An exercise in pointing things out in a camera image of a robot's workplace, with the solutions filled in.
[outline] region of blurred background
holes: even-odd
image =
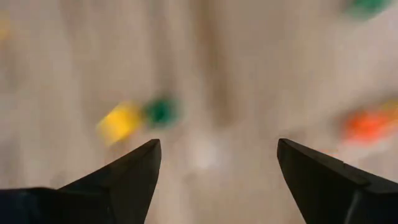
[[[398,6],[365,19],[349,4],[0,1],[0,188],[61,187],[150,138],[163,160],[148,224],[304,223],[279,138],[397,181],[395,134],[350,146],[341,126],[397,96]],[[173,126],[106,147],[109,111],[164,95]]]

